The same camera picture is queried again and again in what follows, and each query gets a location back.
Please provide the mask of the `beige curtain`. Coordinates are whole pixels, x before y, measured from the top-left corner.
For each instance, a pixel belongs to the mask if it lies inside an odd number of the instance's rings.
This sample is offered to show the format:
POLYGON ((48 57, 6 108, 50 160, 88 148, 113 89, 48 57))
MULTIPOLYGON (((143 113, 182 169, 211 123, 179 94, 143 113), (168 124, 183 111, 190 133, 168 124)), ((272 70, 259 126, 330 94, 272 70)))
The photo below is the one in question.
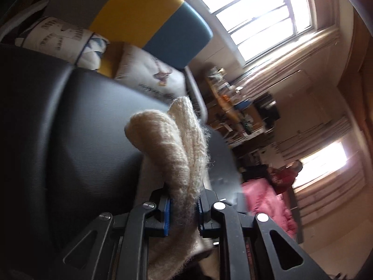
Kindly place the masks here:
POLYGON ((281 80, 281 76, 317 54, 320 50, 333 45, 340 37, 339 28, 328 27, 300 37, 285 45, 270 60, 253 67, 242 75, 234 85, 244 97, 257 97, 281 80))

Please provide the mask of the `wooden side table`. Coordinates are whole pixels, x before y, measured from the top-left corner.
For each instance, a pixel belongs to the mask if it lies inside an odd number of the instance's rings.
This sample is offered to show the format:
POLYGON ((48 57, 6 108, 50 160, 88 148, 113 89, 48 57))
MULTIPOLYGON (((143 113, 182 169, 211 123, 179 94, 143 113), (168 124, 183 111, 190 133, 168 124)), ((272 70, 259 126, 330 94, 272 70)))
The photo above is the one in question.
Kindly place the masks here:
POLYGON ((207 123, 223 136, 231 148, 235 148, 259 135, 270 133, 273 128, 265 128, 253 102, 243 111, 234 108, 235 104, 249 99, 244 99, 238 88, 228 83, 225 74, 224 68, 213 67, 205 75, 211 94, 206 104, 207 123))

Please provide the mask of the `black monitor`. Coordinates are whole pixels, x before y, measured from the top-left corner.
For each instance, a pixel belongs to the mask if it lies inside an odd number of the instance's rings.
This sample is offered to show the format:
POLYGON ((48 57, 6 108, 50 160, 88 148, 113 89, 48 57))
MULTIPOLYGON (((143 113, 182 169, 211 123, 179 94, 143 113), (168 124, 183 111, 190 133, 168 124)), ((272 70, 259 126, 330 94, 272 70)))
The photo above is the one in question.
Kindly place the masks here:
POLYGON ((266 92, 253 101, 257 112, 262 118, 265 128, 270 130, 274 127, 275 122, 280 119, 280 114, 276 105, 276 100, 266 92))

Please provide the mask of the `pink blanket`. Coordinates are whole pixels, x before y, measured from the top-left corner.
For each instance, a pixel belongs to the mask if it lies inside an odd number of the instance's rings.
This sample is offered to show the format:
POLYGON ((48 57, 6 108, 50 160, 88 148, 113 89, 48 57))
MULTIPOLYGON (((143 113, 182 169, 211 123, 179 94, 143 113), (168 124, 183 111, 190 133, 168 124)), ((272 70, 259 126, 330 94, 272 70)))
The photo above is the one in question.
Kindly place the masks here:
POLYGON ((249 180, 242 184, 242 192, 249 212, 267 214, 291 238, 297 235, 297 224, 281 195, 277 195, 264 179, 249 180))

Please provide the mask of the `blue bag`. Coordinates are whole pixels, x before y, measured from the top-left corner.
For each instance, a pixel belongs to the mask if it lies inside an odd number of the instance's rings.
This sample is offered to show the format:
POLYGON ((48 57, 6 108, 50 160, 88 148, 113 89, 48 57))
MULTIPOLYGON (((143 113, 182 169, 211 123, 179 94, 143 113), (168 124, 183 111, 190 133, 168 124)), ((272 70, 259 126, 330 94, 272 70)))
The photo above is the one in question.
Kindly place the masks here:
POLYGON ((234 108, 237 111, 243 111, 244 109, 248 108, 251 104, 252 104, 251 100, 244 100, 244 101, 239 102, 238 104, 235 104, 234 108))

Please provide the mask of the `deer print pillow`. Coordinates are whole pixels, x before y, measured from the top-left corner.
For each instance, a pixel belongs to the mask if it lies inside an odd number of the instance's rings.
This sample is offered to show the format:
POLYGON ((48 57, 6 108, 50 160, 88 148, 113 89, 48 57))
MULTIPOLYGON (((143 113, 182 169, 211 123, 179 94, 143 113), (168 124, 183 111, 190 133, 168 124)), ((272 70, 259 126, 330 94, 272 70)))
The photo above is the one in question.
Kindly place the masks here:
POLYGON ((170 104, 187 95, 185 76, 137 46, 125 44, 115 78, 120 84, 170 104))

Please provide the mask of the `cream knitted sweater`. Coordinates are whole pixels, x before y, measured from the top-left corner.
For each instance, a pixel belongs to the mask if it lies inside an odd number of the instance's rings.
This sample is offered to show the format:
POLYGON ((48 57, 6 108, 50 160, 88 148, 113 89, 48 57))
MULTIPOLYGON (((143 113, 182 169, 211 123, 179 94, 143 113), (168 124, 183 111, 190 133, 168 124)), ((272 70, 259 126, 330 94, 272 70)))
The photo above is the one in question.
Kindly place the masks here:
POLYGON ((136 203, 144 202, 163 184, 169 187, 169 235, 150 240, 147 277, 172 279, 202 244, 195 211, 209 181, 209 134, 188 97, 175 99, 166 112, 145 110, 134 114, 124 132, 144 155, 136 203))

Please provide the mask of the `person in red jacket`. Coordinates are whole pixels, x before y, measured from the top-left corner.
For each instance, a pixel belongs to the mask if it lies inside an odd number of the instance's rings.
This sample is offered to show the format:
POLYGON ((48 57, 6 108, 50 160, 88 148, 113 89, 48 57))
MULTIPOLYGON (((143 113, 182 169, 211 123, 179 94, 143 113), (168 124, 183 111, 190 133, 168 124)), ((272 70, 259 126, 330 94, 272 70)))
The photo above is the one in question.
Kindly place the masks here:
POLYGON ((277 195, 286 192, 295 182, 296 177, 303 169, 303 163, 296 160, 283 168, 269 168, 270 183, 277 195))

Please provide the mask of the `tricolour sofa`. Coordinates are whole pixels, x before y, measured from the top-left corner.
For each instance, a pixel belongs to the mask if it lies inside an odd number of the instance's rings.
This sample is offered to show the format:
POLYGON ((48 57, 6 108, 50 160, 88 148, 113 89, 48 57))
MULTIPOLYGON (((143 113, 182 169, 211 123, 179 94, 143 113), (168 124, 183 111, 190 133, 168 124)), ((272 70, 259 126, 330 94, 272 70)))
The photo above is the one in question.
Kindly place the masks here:
POLYGON ((108 39, 111 44, 99 70, 107 77, 114 75, 120 45, 125 42, 176 69, 187 70, 212 38, 208 24, 184 0, 42 0, 2 25, 1 37, 37 12, 108 39))

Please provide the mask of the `geometric pattern pillow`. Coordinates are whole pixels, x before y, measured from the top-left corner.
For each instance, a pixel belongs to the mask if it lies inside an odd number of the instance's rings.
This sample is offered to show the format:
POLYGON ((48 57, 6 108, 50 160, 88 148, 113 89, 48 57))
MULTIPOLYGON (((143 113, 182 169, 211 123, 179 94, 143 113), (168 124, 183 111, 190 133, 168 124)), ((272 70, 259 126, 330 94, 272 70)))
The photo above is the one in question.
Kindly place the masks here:
POLYGON ((96 71, 109 41, 95 32, 54 17, 43 17, 14 40, 18 47, 96 71))

